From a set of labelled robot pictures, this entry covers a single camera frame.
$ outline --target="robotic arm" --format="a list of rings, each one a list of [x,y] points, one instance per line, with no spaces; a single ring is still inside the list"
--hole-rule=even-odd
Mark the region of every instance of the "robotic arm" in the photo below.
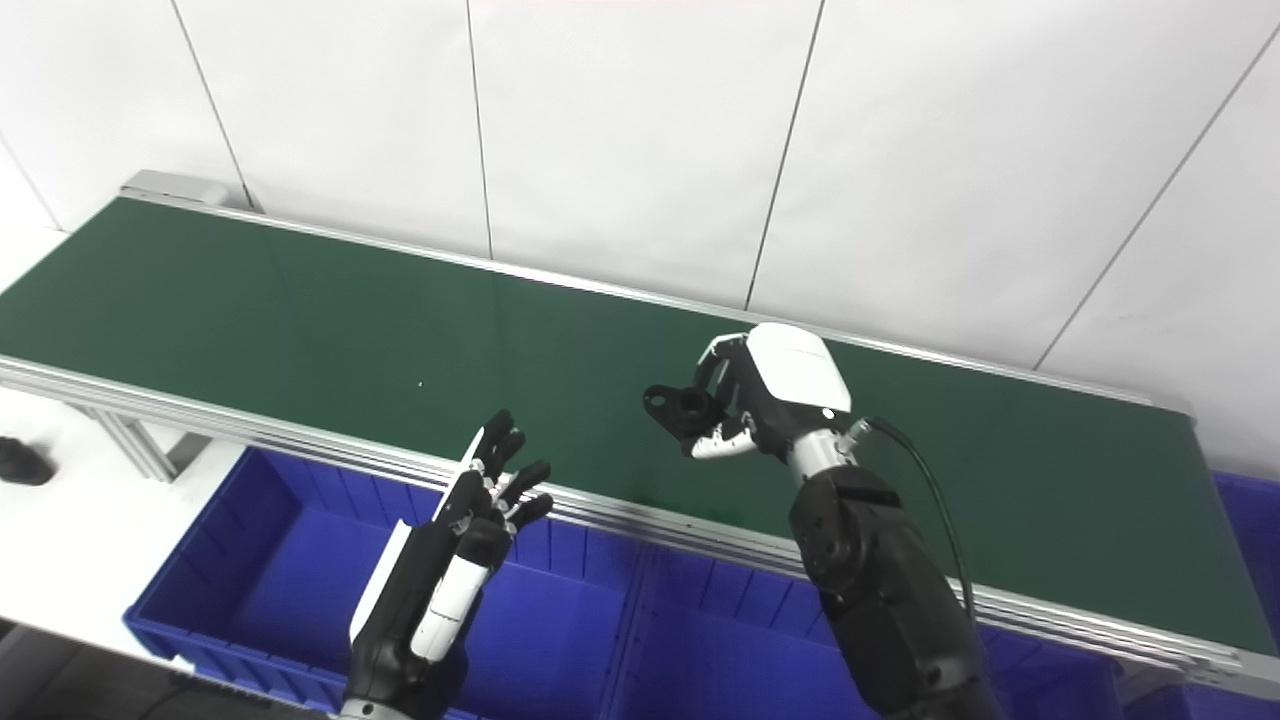
[[[867,705],[888,719],[1001,720],[977,630],[893,489],[852,451],[849,389],[818,336],[777,323],[712,341],[645,409],[694,459],[758,450],[791,470],[791,532]]]
[[[365,589],[351,646],[342,717],[442,717],[466,675],[461,643],[480,588],[502,566],[521,528],[552,509],[549,495],[522,496],[550,477],[534,462],[502,484],[525,445],[506,410],[476,432],[431,521],[397,525]]]

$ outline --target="floor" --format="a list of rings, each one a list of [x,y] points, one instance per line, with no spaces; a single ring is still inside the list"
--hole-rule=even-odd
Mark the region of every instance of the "floor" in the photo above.
[[[14,720],[228,717],[324,720],[326,716],[86,646]]]

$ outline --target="blue storage bin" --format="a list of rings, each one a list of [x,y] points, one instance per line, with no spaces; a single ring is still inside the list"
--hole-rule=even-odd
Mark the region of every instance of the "blue storage bin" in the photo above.
[[[1206,685],[1170,685],[1130,703],[1125,720],[1280,720],[1280,703]]]
[[[397,519],[439,495],[250,450],[125,615],[151,652],[335,711]],[[1119,720],[1114,664],[983,630],[1011,720]],[[541,520],[485,588],[454,720],[870,719],[806,582]]]
[[[333,712],[347,628],[390,528],[430,519],[438,501],[425,488],[246,451],[125,623],[155,655]],[[526,528],[467,638],[460,710],[594,719],[636,555],[635,541],[576,525]]]
[[[1253,588],[1280,644],[1280,483],[1213,473]]]
[[[613,720],[870,720],[812,584],[672,550],[650,559]],[[1120,720],[1116,665],[983,630],[1011,720]]]

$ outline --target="white wall panel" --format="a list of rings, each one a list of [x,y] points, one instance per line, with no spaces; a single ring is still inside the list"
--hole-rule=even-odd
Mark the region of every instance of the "white wall panel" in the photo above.
[[[268,214],[488,255],[465,0],[183,0]]]
[[[815,0],[472,0],[494,254],[741,307]]]
[[[1280,47],[1272,46],[1047,357],[1180,395],[1221,469],[1280,479]]]
[[[0,133],[67,229],[142,168],[239,193],[165,0],[0,3]]]
[[[67,233],[24,222],[0,218],[0,292],[58,247]]]
[[[751,309],[1028,366],[1274,0],[828,0]]]
[[[18,163],[0,141],[0,223],[32,228],[51,228],[54,219],[40,204]]]

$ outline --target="white table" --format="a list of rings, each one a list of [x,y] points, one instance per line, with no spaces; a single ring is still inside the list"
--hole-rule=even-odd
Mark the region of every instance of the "white table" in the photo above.
[[[0,291],[63,240],[0,225]],[[214,441],[173,483],[143,478],[78,410],[0,388],[0,436],[47,448],[45,486],[0,483],[0,616],[148,661],[124,626],[138,598],[243,446]],[[179,433],[155,429],[161,443]],[[189,669],[183,661],[172,664]]]

